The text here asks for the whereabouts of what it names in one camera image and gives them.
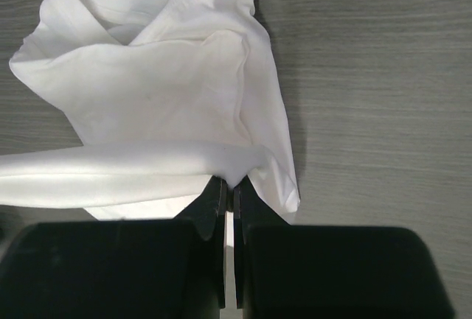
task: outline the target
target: white cloth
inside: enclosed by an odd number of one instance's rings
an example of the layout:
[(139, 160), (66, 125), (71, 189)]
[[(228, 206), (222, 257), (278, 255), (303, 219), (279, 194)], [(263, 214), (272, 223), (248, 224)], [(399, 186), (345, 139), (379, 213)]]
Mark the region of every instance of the white cloth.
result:
[(10, 61), (84, 147), (0, 157), (0, 203), (173, 217), (211, 175), (299, 205), (288, 122), (254, 0), (44, 0)]

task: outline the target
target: gray surface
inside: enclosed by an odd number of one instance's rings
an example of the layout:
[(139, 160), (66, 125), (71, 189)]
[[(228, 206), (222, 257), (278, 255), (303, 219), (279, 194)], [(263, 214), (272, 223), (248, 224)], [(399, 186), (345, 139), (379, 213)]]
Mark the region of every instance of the gray surface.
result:
[[(297, 222), (412, 228), (472, 318), (472, 0), (257, 2), (290, 120)], [(0, 0), (0, 154), (79, 144), (7, 67), (40, 3)], [(11, 228), (86, 217), (1, 210)]]

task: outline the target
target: folded fabric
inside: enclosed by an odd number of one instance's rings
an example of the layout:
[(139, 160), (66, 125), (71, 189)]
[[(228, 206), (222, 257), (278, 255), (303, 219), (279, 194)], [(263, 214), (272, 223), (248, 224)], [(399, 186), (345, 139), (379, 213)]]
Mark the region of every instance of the folded fabric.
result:
[(280, 214), (299, 195), (254, 0), (44, 0), (10, 61), (84, 147), (0, 157), (0, 203), (172, 217), (245, 174)]

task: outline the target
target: wood grain surface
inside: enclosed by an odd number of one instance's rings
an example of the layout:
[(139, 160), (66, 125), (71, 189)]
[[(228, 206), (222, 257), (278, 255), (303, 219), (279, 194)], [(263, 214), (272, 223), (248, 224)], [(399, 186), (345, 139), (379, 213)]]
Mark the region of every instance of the wood grain surface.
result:
[[(62, 113), (8, 69), (41, 1), (0, 0), (0, 154), (80, 145)], [(290, 123), (297, 222), (413, 229), (458, 318), (472, 318), (472, 0), (256, 2)], [(10, 234), (88, 217), (0, 212)], [(227, 295), (222, 318), (239, 318), (234, 288)]]

